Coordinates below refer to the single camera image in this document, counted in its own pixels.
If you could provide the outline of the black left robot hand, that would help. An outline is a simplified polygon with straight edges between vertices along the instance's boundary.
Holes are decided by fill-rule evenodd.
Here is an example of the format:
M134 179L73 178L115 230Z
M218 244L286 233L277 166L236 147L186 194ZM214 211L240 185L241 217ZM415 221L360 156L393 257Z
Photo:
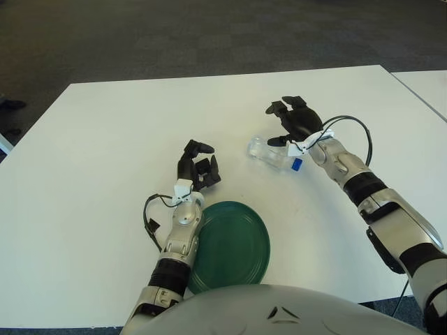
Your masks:
M212 156L195 163L193 160L199 154L212 154ZM214 148L202 142L189 140L177 164L177 178L192 181L193 192L219 183L221 177Z

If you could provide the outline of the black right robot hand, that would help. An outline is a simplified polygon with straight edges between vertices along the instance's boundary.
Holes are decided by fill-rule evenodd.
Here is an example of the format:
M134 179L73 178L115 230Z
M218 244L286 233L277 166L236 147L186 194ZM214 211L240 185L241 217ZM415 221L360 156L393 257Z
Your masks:
M281 100L272 102L265 113L278 117L287 131L286 135L270 138L267 144L271 147L285 147L292 140L302 142L323 130L320 117L300 96L284 96Z

